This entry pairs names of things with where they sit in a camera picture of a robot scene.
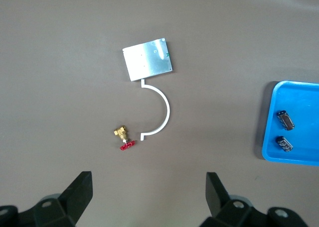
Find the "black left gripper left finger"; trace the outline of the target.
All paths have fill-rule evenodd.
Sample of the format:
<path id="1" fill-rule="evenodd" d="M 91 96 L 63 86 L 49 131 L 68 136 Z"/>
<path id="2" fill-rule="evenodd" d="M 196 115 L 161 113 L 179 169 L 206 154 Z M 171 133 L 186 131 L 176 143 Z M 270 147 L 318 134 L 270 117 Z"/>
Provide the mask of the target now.
<path id="1" fill-rule="evenodd" d="M 2 227 L 74 227 L 93 198 L 92 172 L 83 171 L 57 198 L 45 198 L 27 211 L 0 207 Z"/>

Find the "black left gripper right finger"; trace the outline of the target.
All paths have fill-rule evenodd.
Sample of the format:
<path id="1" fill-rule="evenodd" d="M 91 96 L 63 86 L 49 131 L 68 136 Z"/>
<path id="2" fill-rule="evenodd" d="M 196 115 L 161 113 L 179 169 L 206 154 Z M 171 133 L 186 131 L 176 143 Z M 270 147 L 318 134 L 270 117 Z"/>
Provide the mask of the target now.
<path id="1" fill-rule="evenodd" d="M 217 173 L 206 173 L 205 197 L 211 213 L 202 227 L 306 227 L 294 211 L 272 207 L 267 213 L 255 209 L 247 201 L 232 198 Z"/>

